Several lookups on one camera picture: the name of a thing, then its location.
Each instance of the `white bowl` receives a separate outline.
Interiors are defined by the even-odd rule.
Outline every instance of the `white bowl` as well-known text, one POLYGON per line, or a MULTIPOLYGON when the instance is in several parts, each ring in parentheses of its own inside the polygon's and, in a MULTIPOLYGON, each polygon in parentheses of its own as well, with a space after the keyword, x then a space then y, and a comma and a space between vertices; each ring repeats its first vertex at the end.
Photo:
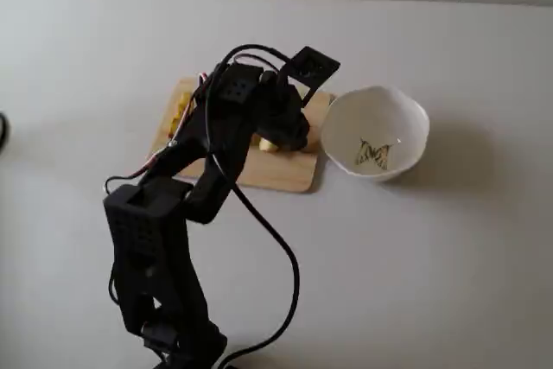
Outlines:
POLYGON ((350 175, 387 181, 423 156, 430 121, 411 97, 371 86, 338 97, 321 128, 328 157, 350 175))

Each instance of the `black cable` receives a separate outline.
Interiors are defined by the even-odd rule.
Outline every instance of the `black cable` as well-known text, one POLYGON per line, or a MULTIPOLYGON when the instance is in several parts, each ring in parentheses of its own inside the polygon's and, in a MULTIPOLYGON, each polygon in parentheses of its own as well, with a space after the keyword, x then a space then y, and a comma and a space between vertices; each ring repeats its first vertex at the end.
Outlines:
POLYGON ((149 165, 145 164, 144 166, 142 166, 139 170, 137 170, 132 175, 128 175, 128 176, 119 176, 119 175, 110 176, 104 182, 104 191, 107 194, 111 193, 110 188, 109 188, 110 181, 131 181, 133 179, 136 179, 138 176, 143 175, 144 173, 146 173, 146 170, 148 170, 148 169, 149 169, 149 165))
POLYGON ((277 232, 277 230, 269 223, 269 221, 251 204, 250 200, 245 196, 245 194, 240 190, 238 185, 231 181, 227 174, 225 173, 225 170, 217 160, 217 156, 212 152, 211 150, 211 126, 210 126, 210 117, 209 117, 209 99, 211 96, 211 91, 214 89, 213 86, 216 86, 219 82, 219 78, 221 74, 226 69, 226 64, 228 61, 238 52, 245 50, 245 49, 259 49, 264 52, 267 52, 269 54, 272 54, 273 56, 276 56, 278 59, 283 60, 286 63, 290 62, 290 58, 286 55, 282 54, 281 52, 273 49, 268 48, 263 45, 242 45, 240 47, 234 48, 230 53, 226 55, 226 57, 218 64, 216 67, 213 77, 211 78, 211 81, 209 83, 209 86, 207 86, 206 90, 206 114, 205 114, 205 125, 206 125, 206 137, 207 137, 207 154, 213 158, 213 161, 219 168, 220 173, 225 177, 225 179, 232 184, 232 191, 234 194, 238 197, 238 199, 242 202, 242 204, 246 207, 246 209, 254 216, 255 219, 269 232, 269 234, 275 239, 275 241, 283 248, 283 250, 286 252, 286 255, 288 255, 288 258, 290 260, 290 263, 292 264, 292 272, 294 275, 294 288, 292 291, 292 303, 290 304, 290 308, 288 311, 288 314, 286 314, 286 318, 284 319, 283 324, 280 326, 280 328, 267 340, 264 340, 260 343, 257 343, 256 345, 246 347, 244 349, 238 350, 237 352, 231 353, 227 355, 224 359, 221 360, 219 363, 218 369, 225 369, 226 366, 233 360, 244 356, 249 353, 256 352, 257 350, 260 350, 264 347, 267 347, 269 344, 276 341, 280 336, 283 335, 283 333, 286 331, 290 323, 292 322, 292 319, 294 318, 294 314, 296 313, 297 309, 297 303, 299 300, 300 295, 300 268, 297 263, 297 258, 292 249, 289 247, 289 245, 286 243, 284 238, 277 232))
POLYGON ((0 112, 0 153, 2 152, 4 146, 8 142, 8 136, 10 135, 10 123, 8 118, 0 112))
POLYGON ((240 188, 236 185, 236 183, 232 186, 232 191, 238 196, 240 201, 244 204, 246 209, 250 211, 250 213, 259 221, 261 225, 270 233, 270 235, 277 241, 277 243, 284 249, 286 252, 286 255, 288 255, 288 258, 292 264, 292 271, 294 273, 294 289, 292 291, 292 303, 290 304, 290 308, 288 311, 288 314, 286 314, 286 318, 284 319, 283 324, 281 327, 267 340, 264 340, 260 343, 257 343, 257 345, 246 347, 244 349, 238 350, 237 352, 231 353, 228 356, 226 356, 221 362, 219 363, 218 369, 225 369, 226 365, 231 363, 231 361, 240 358, 246 354, 256 352, 257 350, 263 349, 264 347, 267 347, 274 341, 278 340, 280 336, 283 335, 283 333, 286 331, 290 323, 292 322, 292 319, 294 318, 294 314, 296 313, 297 309, 297 303, 300 297, 300 267, 297 263, 297 258, 292 249, 289 247, 289 245, 286 243, 284 238, 277 232, 277 230, 269 223, 268 220, 265 219, 265 217, 251 204, 250 200, 245 196, 245 194, 242 193, 240 188))
POLYGON ((240 58, 247 58, 250 60, 258 60, 259 62, 265 64, 267 67, 278 73, 278 68, 270 62, 269 60, 266 60, 263 56, 255 55, 255 54, 238 54, 234 57, 233 61, 238 61, 240 58))
POLYGON ((115 270, 114 270, 115 264, 111 265, 111 273, 110 273, 110 282, 107 285, 107 292, 110 293, 111 300, 116 304, 119 305, 119 300, 117 297, 115 297, 115 293, 113 292, 113 283, 115 283, 115 270))

